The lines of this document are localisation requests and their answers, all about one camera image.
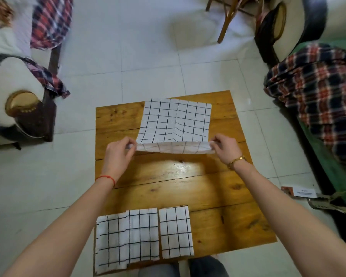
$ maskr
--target unfolded checkered cloth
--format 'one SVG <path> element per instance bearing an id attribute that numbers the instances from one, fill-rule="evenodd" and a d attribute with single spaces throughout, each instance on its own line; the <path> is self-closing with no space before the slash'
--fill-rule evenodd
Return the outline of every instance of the unfolded checkered cloth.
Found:
<path id="1" fill-rule="evenodd" d="M 23 62 L 27 65 L 27 68 L 31 71 L 42 86 L 53 92 L 56 96 L 62 96 L 66 98 L 70 95 L 63 82 L 53 73 L 51 73 L 45 67 L 38 65 L 35 61 L 29 58 L 21 58 Z"/>
<path id="2" fill-rule="evenodd" d="M 33 10 L 31 48 L 60 45 L 72 22 L 73 0 L 38 0 Z"/>
<path id="3" fill-rule="evenodd" d="M 264 86 L 346 168 L 346 51 L 310 44 L 274 66 Z"/>

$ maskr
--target person's leg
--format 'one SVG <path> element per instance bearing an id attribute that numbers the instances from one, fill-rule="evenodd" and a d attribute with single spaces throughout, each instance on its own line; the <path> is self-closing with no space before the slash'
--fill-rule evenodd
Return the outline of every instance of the person's leg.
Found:
<path id="1" fill-rule="evenodd" d="M 138 277 L 180 277 L 178 263 L 157 264 L 142 268 Z"/>
<path id="2" fill-rule="evenodd" d="M 212 256 L 189 260 L 191 277 L 229 277 L 224 265 Z"/>

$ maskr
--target person's left arm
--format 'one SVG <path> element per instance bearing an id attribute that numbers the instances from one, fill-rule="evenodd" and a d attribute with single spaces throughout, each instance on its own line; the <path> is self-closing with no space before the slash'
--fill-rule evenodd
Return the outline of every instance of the person's left arm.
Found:
<path id="1" fill-rule="evenodd" d="M 125 154 L 125 147 L 130 143 L 133 147 Z M 135 151 L 136 141 L 129 137 L 108 144 L 101 175 L 111 176 L 117 182 Z M 24 249 L 3 276 L 70 276 L 113 187 L 112 179 L 98 178 Z"/>

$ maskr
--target hand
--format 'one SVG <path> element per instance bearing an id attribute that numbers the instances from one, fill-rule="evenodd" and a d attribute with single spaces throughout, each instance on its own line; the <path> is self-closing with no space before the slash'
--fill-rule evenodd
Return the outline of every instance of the hand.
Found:
<path id="1" fill-rule="evenodd" d="M 215 150 L 220 161 L 225 165 L 228 165 L 232 160 L 242 156 L 242 151 L 239 148 L 235 138 L 230 138 L 219 133 L 215 135 L 211 141 L 220 143 L 218 145 L 217 143 L 212 142 L 210 143 L 210 146 L 213 150 Z"/>
<path id="2" fill-rule="evenodd" d="M 125 148 L 128 144 L 133 144 L 133 146 L 125 153 Z M 128 136 L 120 141 L 109 143 L 106 147 L 101 175 L 111 176 L 117 182 L 124 171 L 126 171 L 136 148 L 137 142 Z"/>

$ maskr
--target gold bracelet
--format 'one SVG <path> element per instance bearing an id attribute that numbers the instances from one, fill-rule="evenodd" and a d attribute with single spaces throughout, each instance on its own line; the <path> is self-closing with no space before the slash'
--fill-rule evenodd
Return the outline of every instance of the gold bracelet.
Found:
<path id="1" fill-rule="evenodd" d="M 238 160 L 240 160 L 240 159 L 244 159 L 245 161 L 247 161 L 246 158 L 242 155 L 242 156 L 240 156 L 240 157 L 238 157 L 238 158 L 232 160 L 230 163 L 228 163 L 228 164 L 227 164 L 228 169 L 229 169 L 229 170 L 232 170 L 231 164 L 234 164 L 236 161 L 238 161 Z"/>

